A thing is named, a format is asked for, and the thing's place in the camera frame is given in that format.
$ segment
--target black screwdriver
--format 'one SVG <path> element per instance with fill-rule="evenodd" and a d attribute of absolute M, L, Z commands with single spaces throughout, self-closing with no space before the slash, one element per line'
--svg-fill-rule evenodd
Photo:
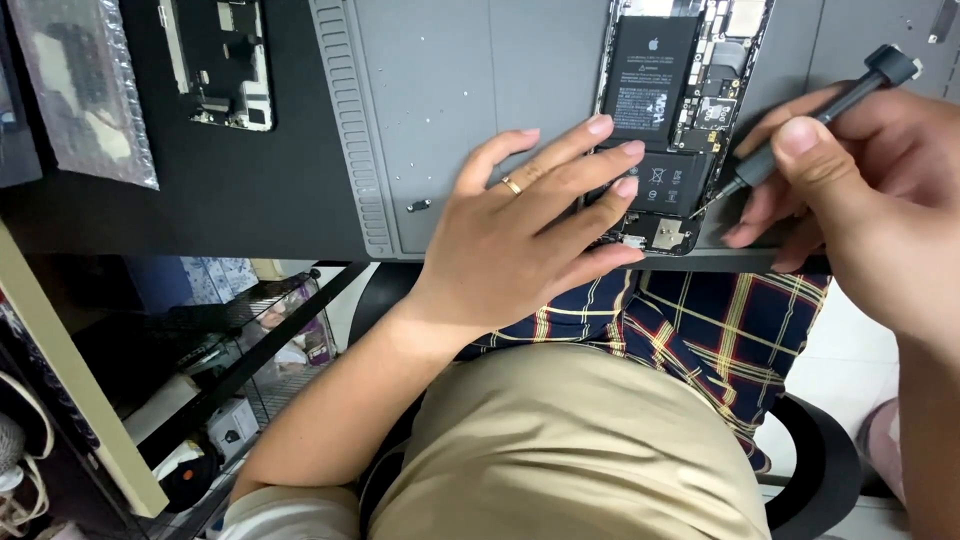
<path fill-rule="evenodd" d="M 829 125 L 837 116 L 855 107 L 875 90 L 895 88 L 907 81 L 919 79 L 924 72 L 924 65 L 920 60 L 906 56 L 897 45 L 883 45 L 867 57 L 864 63 L 869 69 L 866 75 L 819 110 L 812 112 L 810 116 Z M 744 187 L 756 187 L 762 184 L 776 170 L 777 159 L 774 157 L 774 148 L 770 141 L 767 141 L 741 161 L 733 170 L 735 175 L 733 180 L 724 185 L 723 189 L 690 218 L 704 213 L 713 203 L 733 195 Z"/>

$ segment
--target gray silicone mat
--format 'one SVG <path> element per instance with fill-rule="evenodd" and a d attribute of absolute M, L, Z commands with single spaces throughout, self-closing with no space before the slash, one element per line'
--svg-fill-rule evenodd
<path fill-rule="evenodd" d="M 960 99 L 949 85 L 960 33 L 927 43 L 942 2 L 777 0 L 737 130 L 808 89 L 858 77 L 885 42 L 924 60 L 915 89 Z M 479 143 L 529 127 L 548 141 L 591 113 L 608 0 L 310 3 L 373 257 L 422 257 L 462 160 Z M 423 200 L 428 209 L 407 210 Z M 736 205 L 710 214 L 695 253 L 757 251 L 719 249 Z M 776 242 L 772 235 L 760 245 Z"/>

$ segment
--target bubble wrap bag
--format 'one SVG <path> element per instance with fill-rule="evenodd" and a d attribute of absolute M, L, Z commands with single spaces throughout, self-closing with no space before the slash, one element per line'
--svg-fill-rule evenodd
<path fill-rule="evenodd" d="M 60 169 L 158 189 L 117 0 L 10 0 Z"/>

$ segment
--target disassembled phone housing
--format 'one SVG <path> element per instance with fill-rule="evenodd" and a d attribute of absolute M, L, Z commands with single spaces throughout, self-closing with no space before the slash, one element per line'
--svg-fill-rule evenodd
<path fill-rule="evenodd" d="M 160 0 L 159 18 L 191 120 L 274 127 L 259 0 Z"/>
<path fill-rule="evenodd" d="M 625 173 L 639 178 L 639 194 L 600 243 L 671 256 L 693 250 L 702 220 L 687 216 L 716 183 L 731 150 L 772 4 L 612 0 L 595 111 L 612 115 L 616 127 L 596 151 L 628 140 L 643 140 L 647 151 Z"/>

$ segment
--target black chair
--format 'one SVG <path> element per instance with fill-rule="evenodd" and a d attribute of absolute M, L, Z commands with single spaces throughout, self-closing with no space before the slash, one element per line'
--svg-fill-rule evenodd
<path fill-rule="evenodd" d="M 364 289 L 353 315 L 349 342 L 355 343 L 394 304 L 413 287 L 420 275 L 420 264 L 381 263 Z M 417 400 L 397 421 L 381 445 L 374 463 L 406 438 L 420 409 Z M 779 495 L 766 504 L 767 523 L 774 540 L 813 540 L 839 524 L 853 510 L 860 494 L 863 474 L 856 447 L 844 429 L 816 406 L 783 395 L 770 412 L 786 426 L 797 449 L 797 468 L 793 478 Z M 402 456 L 394 454 L 380 463 L 377 476 L 399 473 Z M 360 479 L 367 484 L 371 471 Z M 389 482 L 372 482 L 361 507 L 361 530 L 367 529 L 372 507 L 379 501 Z"/>

